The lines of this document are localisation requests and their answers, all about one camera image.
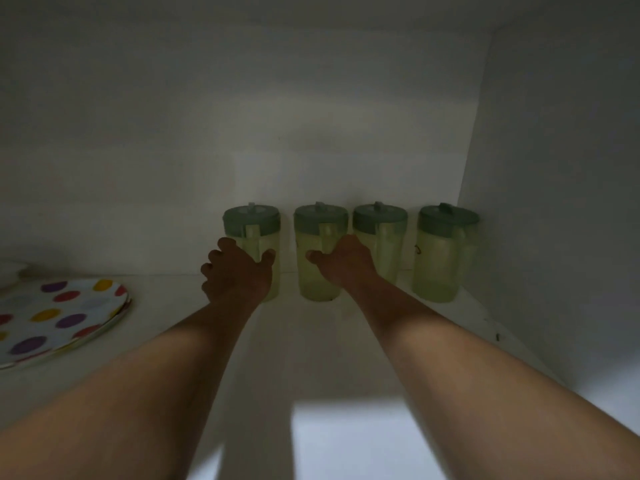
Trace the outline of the person's left hand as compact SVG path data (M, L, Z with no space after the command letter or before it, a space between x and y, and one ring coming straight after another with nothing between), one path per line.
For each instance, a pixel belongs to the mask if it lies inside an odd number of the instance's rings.
M269 293L273 268L260 269L256 261L236 241L222 237L201 265L202 290L210 302L230 298L254 311Z

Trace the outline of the person's right hand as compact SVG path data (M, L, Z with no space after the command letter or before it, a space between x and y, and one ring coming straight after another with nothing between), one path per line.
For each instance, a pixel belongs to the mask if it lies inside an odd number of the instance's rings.
M331 253L331 263L317 268L327 281L347 291L354 300L391 289L375 270L370 250L357 236L341 237Z

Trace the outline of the green lidded clear plastic jar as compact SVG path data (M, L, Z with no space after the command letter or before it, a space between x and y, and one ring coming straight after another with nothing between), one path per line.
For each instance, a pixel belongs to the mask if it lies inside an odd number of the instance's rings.
M275 251L271 286L263 302L276 298L280 290L281 225L279 209L253 202L228 209L223 214L226 237L235 240L254 261L259 262L267 250Z
M353 211L353 233L371 252L376 272L396 284L408 227L405 209L376 201Z
M324 302L332 301L340 294L340 289L327 281L318 267L307 259L307 252L331 254L338 241L347 234L348 225L349 212L340 206L318 201L295 209L296 263L302 297Z
M479 248L479 215L449 203L420 209L412 291L434 303L452 302Z

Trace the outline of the person's right forearm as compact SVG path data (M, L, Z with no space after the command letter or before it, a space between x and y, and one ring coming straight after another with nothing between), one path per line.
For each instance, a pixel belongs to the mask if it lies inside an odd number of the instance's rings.
M345 279L459 480L640 480L640 436L381 279Z

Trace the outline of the person's left forearm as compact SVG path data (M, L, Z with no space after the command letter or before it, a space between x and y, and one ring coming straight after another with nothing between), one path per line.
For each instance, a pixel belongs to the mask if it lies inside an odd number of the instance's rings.
M0 433L0 480L185 480L261 298L210 302Z

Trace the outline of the white cabinet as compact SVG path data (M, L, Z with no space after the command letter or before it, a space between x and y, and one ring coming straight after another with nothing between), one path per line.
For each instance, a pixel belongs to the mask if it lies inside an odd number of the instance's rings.
M134 304L0 371L0 431L203 306L223 211L279 207L281 295L231 357L190 479L444 480L349 297L298 295L292 211L457 199L489 37L219 25L241 0L0 0L0 259Z

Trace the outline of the polka dot plate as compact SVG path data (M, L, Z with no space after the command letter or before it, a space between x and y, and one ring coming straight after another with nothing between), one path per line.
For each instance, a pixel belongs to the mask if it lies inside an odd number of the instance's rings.
M116 324L131 302L112 278L32 280L0 291L0 372L84 344Z

